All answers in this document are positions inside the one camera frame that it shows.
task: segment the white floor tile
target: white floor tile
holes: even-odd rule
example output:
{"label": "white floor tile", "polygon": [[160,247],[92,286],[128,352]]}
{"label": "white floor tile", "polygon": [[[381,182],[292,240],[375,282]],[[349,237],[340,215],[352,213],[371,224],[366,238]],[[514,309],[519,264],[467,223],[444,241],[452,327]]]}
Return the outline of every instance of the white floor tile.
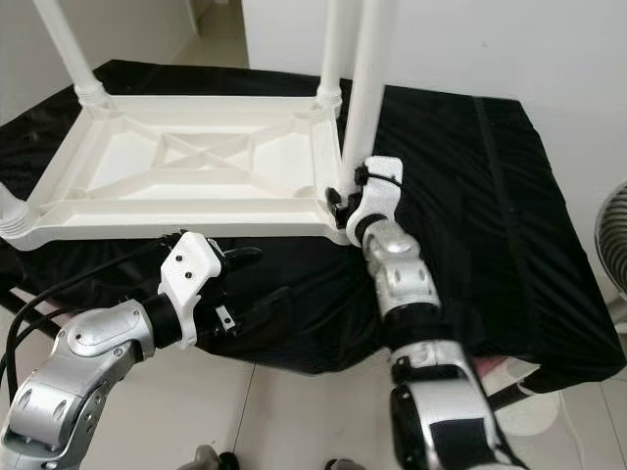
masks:
{"label": "white floor tile", "polygon": [[507,441],[516,456],[532,470],[610,470],[582,467],[575,442],[561,420],[556,420],[542,434],[507,437]]}
{"label": "white floor tile", "polygon": [[395,470],[387,354],[318,377],[257,367],[236,452],[246,470],[318,470],[344,456]]}
{"label": "white floor tile", "polygon": [[563,405],[561,416],[566,425],[570,420],[583,448],[584,468],[625,470],[601,384],[581,384],[564,391]]}
{"label": "white floor tile", "polygon": [[[625,351],[625,354],[627,354],[627,335],[622,334],[620,335],[620,343],[623,347],[623,350]],[[623,370],[621,370],[620,372],[618,372],[618,374],[616,374],[614,377],[612,377],[613,379],[616,380],[624,380],[627,381],[627,367],[625,367]]]}
{"label": "white floor tile", "polygon": [[627,461],[627,382],[607,380],[602,383],[602,389],[623,458]]}
{"label": "white floor tile", "polygon": [[[0,340],[11,315],[0,312]],[[18,356],[22,377],[48,355],[50,340],[35,334]],[[232,450],[253,366],[170,347],[137,364],[109,396],[83,470],[172,470],[191,461],[196,446]],[[0,418],[8,411],[6,386]]]}

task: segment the fan grille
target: fan grille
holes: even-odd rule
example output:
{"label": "fan grille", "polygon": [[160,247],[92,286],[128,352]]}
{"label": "fan grille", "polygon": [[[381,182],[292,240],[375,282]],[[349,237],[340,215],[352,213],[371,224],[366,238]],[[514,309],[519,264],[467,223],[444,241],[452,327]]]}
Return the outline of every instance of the fan grille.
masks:
{"label": "fan grille", "polygon": [[607,199],[597,222],[597,249],[607,274],[627,292],[627,182]]}

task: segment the pink object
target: pink object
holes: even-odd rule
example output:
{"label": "pink object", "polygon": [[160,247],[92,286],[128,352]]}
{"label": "pink object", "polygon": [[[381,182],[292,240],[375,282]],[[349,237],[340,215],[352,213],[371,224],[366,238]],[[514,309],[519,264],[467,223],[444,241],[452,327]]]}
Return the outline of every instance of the pink object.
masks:
{"label": "pink object", "polygon": [[479,374],[479,377],[485,377],[499,365],[501,365],[507,359],[504,355],[497,355],[494,357],[474,357],[474,367]]}

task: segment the fan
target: fan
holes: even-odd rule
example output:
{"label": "fan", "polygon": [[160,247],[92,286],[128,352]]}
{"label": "fan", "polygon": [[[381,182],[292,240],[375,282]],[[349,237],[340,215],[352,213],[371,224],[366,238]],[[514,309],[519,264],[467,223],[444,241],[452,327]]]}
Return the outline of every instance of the fan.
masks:
{"label": "fan", "polygon": [[597,217],[597,251],[619,297],[607,307],[614,323],[627,321],[627,181],[603,203]]}

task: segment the robotic arm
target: robotic arm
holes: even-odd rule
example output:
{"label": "robotic arm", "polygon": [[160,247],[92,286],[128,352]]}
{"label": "robotic arm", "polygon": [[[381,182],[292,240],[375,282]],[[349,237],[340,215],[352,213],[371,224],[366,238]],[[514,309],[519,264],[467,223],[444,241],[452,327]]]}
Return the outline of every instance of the robotic arm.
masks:
{"label": "robotic arm", "polygon": [[357,175],[362,200],[347,223],[374,279],[396,388],[394,447],[408,470],[522,469],[481,382],[442,315],[420,246],[394,221],[403,166],[370,157]]}
{"label": "robotic arm", "polygon": [[[247,250],[248,260],[259,254]],[[228,265],[213,241],[185,233],[162,265],[157,297],[69,321],[48,359],[18,390],[0,435],[0,470],[78,469],[112,387],[155,348],[195,344],[194,306]],[[233,333],[235,321],[219,304],[221,295],[214,290],[206,297],[217,303],[213,330]]]}

